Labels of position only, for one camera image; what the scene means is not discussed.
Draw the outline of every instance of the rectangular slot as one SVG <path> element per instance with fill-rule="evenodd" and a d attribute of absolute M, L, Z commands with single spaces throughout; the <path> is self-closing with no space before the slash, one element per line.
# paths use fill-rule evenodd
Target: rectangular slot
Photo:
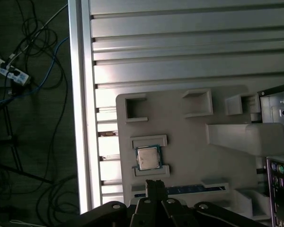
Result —
<path fill-rule="evenodd" d="M 125 98 L 126 122 L 148 121 L 145 114 L 148 111 L 145 94 L 137 94 Z"/>
<path fill-rule="evenodd" d="M 184 117 L 208 116 L 213 114 L 212 93 L 210 89 L 188 90 L 182 96 Z"/>
<path fill-rule="evenodd" d="M 160 145 L 160 147 L 167 146 L 167 136 L 157 135 L 157 136 L 141 136 L 141 137 L 131 137 L 130 138 L 131 148 L 137 148 L 142 146 Z"/>
<path fill-rule="evenodd" d="M 260 101 L 257 94 L 236 95 L 225 99 L 226 115 L 260 113 Z"/>
<path fill-rule="evenodd" d="M 201 184 L 197 185 L 186 185 L 178 187 L 166 187 L 167 195 L 179 195 L 179 194 L 191 194 L 191 193 L 204 193 L 204 192 L 221 192 L 226 191 L 224 186 L 205 188 Z M 145 197 L 145 193 L 135 194 L 135 197 Z"/>

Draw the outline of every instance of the metal bolt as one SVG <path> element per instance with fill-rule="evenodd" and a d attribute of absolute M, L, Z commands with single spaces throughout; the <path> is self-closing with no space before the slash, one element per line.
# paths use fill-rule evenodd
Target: metal bolt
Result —
<path fill-rule="evenodd" d="M 168 203 L 175 203 L 175 201 L 172 200 L 172 199 L 167 200 L 167 202 L 168 202 Z"/>
<path fill-rule="evenodd" d="M 114 209 L 119 209 L 119 208 L 120 208 L 120 205 L 114 205 L 113 208 L 114 208 Z"/>
<path fill-rule="evenodd" d="M 280 103 L 281 103 L 281 104 L 284 104 L 284 99 L 282 99 L 282 100 L 280 101 Z"/>
<path fill-rule="evenodd" d="M 207 206 L 207 205 L 205 205 L 205 204 L 201 204 L 199 207 L 200 207 L 201 209 L 203 209 L 203 210 L 208 209 L 208 206 Z"/>

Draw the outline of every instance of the metal bar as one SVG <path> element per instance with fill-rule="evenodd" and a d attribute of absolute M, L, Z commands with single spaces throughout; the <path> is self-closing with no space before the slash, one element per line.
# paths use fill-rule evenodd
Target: metal bar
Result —
<path fill-rule="evenodd" d="M 78 171 L 78 188 L 80 200 L 80 213 L 91 210 L 91 190 L 89 183 L 89 162 L 87 148 L 87 129 L 85 120 L 84 98 L 84 72 L 81 63 L 82 49 L 82 22 L 81 0 L 68 0 L 70 48 L 71 48 L 71 73 L 74 102 L 74 121 L 76 133 L 76 156 Z"/>
<path fill-rule="evenodd" d="M 12 153 L 12 155 L 13 155 L 13 159 L 14 159 L 14 161 L 15 161 L 16 168 L 17 168 L 17 170 L 20 170 L 20 167 L 19 167 L 19 164 L 18 164 L 18 161 L 17 161 L 17 157 L 16 157 L 15 150 L 14 150 L 13 147 L 10 147 L 10 149 L 11 149 L 11 153 Z"/>
<path fill-rule="evenodd" d="M 19 175 L 22 175 L 22 176 L 27 176 L 27 177 L 29 177 L 29 178 L 42 181 L 42 182 L 44 182 L 44 183 L 53 184 L 53 181 L 46 180 L 46 179 L 44 179 L 44 178 L 41 178 L 41 177 L 39 177 L 39 176 L 35 176 L 35 175 L 32 175 L 32 174 L 28 174 L 28 173 L 26 173 L 26 172 L 23 172 L 23 171 L 14 169 L 14 168 L 9 167 L 9 166 L 5 166 L 5 165 L 0 164 L 0 168 L 6 169 L 6 170 L 8 170 L 8 171 L 11 171 L 11 172 L 13 172 L 13 173 L 16 173 L 16 174 L 19 174 Z"/>
<path fill-rule="evenodd" d="M 10 120 L 10 116 L 9 116 L 9 109 L 8 109 L 7 106 L 4 108 L 4 112 L 5 112 L 6 117 L 7 117 L 7 128 L 9 129 L 9 133 L 10 133 L 10 135 L 13 138 L 14 137 L 14 133 L 13 133 L 13 128 L 12 128 L 11 120 Z M 20 159 L 20 156 L 19 156 L 19 153 L 18 153 L 17 146 L 15 144 L 15 140 L 13 140 L 13 147 L 11 149 L 12 149 L 12 152 L 15 153 L 15 156 L 16 156 L 16 159 L 15 159 L 16 166 L 18 166 L 18 169 L 20 171 L 23 171 L 23 167 L 22 167 L 22 164 L 21 164 L 21 159 Z"/>
<path fill-rule="evenodd" d="M 3 115 L 4 115 L 4 122 L 5 122 L 5 125 L 6 125 L 6 133 L 8 134 L 8 136 L 11 136 L 10 134 L 10 130 L 9 130 L 9 123 L 8 123 L 8 117 L 7 117 L 7 107 L 5 106 L 3 108 Z"/>
<path fill-rule="evenodd" d="M 90 1 L 82 1 L 82 35 L 84 46 L 84 84 L 86 99 L 87 139 L 89 152 L 90 181 L 92 188 L 92 208 L 102 204 L 100 164 L 97 132 L 96 95 L 94 81 L 94 61 L 92 54 L 92 29 L 90 26 Z"/>

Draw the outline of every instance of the screw head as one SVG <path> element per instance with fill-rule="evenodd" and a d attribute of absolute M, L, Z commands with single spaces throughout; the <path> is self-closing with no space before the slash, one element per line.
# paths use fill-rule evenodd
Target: screw head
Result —
<path fill-rule="evenodd" d="M 207 206 L 207 205 L 205 205 L 205 204 L 201 204 L 199 207 L 200 207 L 201 209 L 203 209 L 203 210 L 208 209 L 208 206 Z"/>
<path fill-rule="evenodd" d="M 119 208 L 120 208 L 120 205 L 114 205 L 113 208 L 114 208 L 114 209 L 119 209 Z"/>
<path fill-rule="evenodd" d="M 175 201 L 172 200 L 172 199 L 167 200 L 167 202 L 168 202 L 168 203 L 175 203 Z"/>

